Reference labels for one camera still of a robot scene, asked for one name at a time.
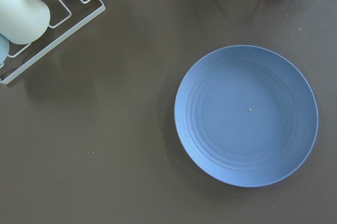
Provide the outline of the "mint green cup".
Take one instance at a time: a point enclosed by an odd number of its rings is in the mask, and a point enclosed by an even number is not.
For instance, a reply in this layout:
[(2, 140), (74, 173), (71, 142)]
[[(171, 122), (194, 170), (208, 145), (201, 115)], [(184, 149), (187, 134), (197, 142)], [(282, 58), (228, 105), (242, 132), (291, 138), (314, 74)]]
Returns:
[(1, 34), (14, 44), (40, 38), (50, 18), (48, 6), (41, 0), (1, 0)]

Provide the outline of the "blue round plate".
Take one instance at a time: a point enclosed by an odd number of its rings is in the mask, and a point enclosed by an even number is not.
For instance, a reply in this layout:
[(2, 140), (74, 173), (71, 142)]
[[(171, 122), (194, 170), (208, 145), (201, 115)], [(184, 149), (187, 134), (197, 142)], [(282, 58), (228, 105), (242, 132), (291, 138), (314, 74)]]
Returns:
[(174, 122), (191, 160), (211, 177), (263, 187), (296, 172), (318, 134), (304, 75), (266, 48), (234, 45), (200, 58), (176, 93)]

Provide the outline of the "light blue cup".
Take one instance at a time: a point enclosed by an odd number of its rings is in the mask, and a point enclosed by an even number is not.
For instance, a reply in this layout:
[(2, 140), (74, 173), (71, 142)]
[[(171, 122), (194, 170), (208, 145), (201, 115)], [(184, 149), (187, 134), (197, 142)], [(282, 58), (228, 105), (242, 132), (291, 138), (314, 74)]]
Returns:
[(9, 41), (3, 35), (0, 35), (0, 64), (2, 65), (9, 53)]

